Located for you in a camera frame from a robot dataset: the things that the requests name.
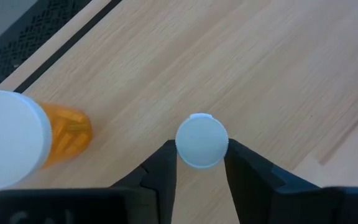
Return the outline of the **black perforated floor grate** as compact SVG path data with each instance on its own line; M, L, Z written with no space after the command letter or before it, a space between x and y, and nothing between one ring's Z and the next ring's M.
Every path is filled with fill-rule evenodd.
M91 0L37 0L0 34L0 84Z

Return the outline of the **small yellow-green pill bottle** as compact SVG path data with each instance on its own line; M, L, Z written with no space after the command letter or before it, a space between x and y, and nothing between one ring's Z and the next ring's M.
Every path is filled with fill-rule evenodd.
M175 135L181 159L196 169L209 169L226 155L229 137L225 127L210 114L194 113L182 122Z

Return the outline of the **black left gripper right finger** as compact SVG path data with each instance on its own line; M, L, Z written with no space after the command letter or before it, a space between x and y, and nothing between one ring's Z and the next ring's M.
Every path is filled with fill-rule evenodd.
M230 139L224 158L240 224L307 224L321 189Z

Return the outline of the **light wooden shelf board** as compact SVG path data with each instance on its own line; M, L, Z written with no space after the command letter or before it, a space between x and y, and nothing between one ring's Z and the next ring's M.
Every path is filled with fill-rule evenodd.
M193 113L318 186L358 186L358 0L122 0L24 94L82 109L94 137L10 191L108 187Z

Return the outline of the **large orange pill bottle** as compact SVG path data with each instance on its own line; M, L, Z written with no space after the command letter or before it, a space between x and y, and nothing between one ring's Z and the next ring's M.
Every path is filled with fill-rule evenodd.
M81 110L0 90L0 189L81 154L92 135Z

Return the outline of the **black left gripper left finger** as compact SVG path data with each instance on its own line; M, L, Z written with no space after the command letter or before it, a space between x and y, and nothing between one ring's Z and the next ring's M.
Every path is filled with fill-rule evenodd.
M168 140L111 187L140 187L154 190L159 224L171 224L176 185L177 149L175 141Z

